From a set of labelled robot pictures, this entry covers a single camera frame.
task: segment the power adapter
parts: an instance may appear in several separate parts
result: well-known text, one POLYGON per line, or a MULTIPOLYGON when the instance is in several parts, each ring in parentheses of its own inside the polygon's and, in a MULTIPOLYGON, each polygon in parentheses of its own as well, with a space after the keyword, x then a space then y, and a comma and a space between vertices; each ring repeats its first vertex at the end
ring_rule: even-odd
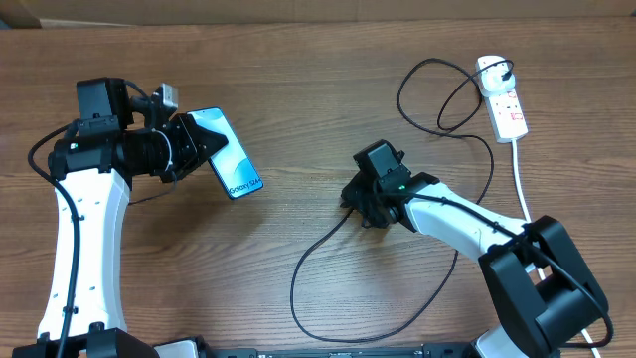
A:
MULTIPOLYGON (((505 60, 489 55, 477 59, 477 71, 505 60)), ((479 90, 484 95, 490 121, 499 143, 510 143, 528 134, 528 126, 515 91, 515 75, 509 74, 508 64, 501 63, 479 74, 479 90)))

